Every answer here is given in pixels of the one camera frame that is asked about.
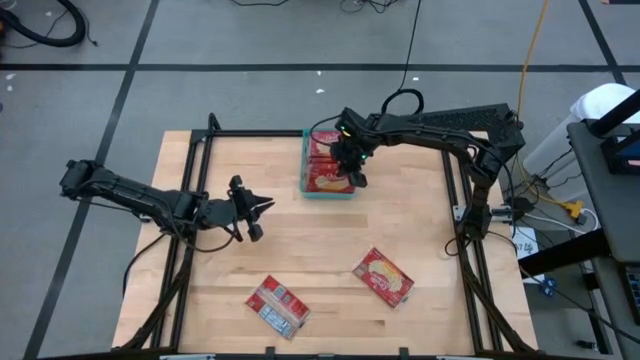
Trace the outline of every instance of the teal tray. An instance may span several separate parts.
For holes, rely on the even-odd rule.
[[[318,131],[328,131],[332,129],[318,129]],[[355,196],[355,192],[353,194],[338,194],[338,193],[320,193],[320,192],[306,192],[304,191],[304,168],[305,168],[305,160],[307,159],[307,151],[309,149],[309,141],[311,139],[311,135],[309,129],[302,130],[302,157],[300,160],[300,192],[302,196],[307,199],[330,199],[330,200],[349,200]]]

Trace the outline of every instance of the food box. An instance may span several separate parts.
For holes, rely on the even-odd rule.
[[[331,144],[338,141],[340,132],[333,130],[320,130],[314,131],[311,136],[313,137],[309,139],[309,149],[307,152],[308,162],[335,162],[331,158],[331,149],[327,145],[323,145],[315,140]]]
[[[365,255],[353,273],[392,308],[405,302],[413,287],[413,280],[375,247]]]
[[[308,162],[305,170],[306,192],[328,192],[353,194],[355,186],[349,184],[346,176],[337,176],[338,164],[328,162]]]
[[[309,308],[271,275],[246,304],[285,339],[292,339],[309,316]]]

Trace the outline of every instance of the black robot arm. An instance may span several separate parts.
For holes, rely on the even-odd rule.
[[[338,175],[348,176],[354,186],[366,187],[362,165],[381,145],[411,144],[449,152],[467,170],[474,183],[472,201],[466,207],[459,230],[470,239],[482,239],[491,221],[487,204],[489,189],[505,162],[524,146],[521,125],[513,117],[506,118],[488,131],[488,139],[482,139],[465,130],[438,127],[428,119],[422,114],[372,114],[364,119],[345,108],[336,123],[341,135],[331,144],[331,155],[339,165]]]
[[[272,198],[245,189],[238,175],[231,178],[228,199],[210,200],[206,192],[164,191],[138,183],[95,161],[70,160],[67,168],[60,181],[62,196],[72,200],[102,197],[131,209],[137,216],[150,217],[163,233],[170,235],[184,236],[193,230],[221,227],[242,241],[237,223],[246,221],[251,241],[258,241],[263,233],[256,222],[274,204]],[[233,231],[228,230],[229,225],[233,225]]]

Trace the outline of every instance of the red box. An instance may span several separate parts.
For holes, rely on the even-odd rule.
[[[314,139],[323,143],[331,144],[338,141],[340,132],[334,130],[321,130],[314,131],[312,136],[313,137],[309,138],[309,150],[307,153],[309,162],[334,162],[331,158],[331,149],[326,145],[320,144]]]
[[[306,192],[328,192],[353,194],[356,190],[346,176],[337,176],[338,164],[328,162],[307,162],[305,169]]]
[[[285,339],[293,338],[309,316],[309,308],[271,275],[246,304]]]
[[[413,287],[413,280],[376,248],[371,248],[353,273],[392,308],[405,302]]]

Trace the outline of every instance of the wooden table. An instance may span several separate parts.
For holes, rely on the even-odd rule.
[[[165,133],[153,186],[180,187],[189,136]],[[277,353],[397,354],[399,347],[408,347],[412,355],[473,354],[459,264],[443,250],[453,226],[440,152],[409,145],[379,149],[365,167],[369,186],[353,200],[307,200],[298,190],[301,142],[214,139],[206,186],[211,197],[225,197],[229,179],[240,174],[248,188],[275,198],[276,205],[260,220],[265,235],[259,242],[196,253],[179,350],[264,353],[265,347],[275,346]],[[195,184],[197,170],[193,176]],[[456,181],[461,189],[460,179]],[[498,184],[491,203],[501,203]],[[506,225],[494,224],[491,230],[510,236]],[[157,235],[155,225],[143,225],[137,251]],[[201,231],[198,245],[211,248],[227,238],[219,229]],[[114,345],[129,340],[156,305],[168,244],[158,244],[134,266]],[[351,273],[371,246],[415,281],[411,297],[396,310]],[[536,347],[513,248],[494,235],[487,236],[484,247],[496,305]],[[292,341],[244,304],[268,274],[311,309]],[[490,348],[479,302],[478,308],[484,346]],[[172,317],[170,309],[163,344],[168,343]]]

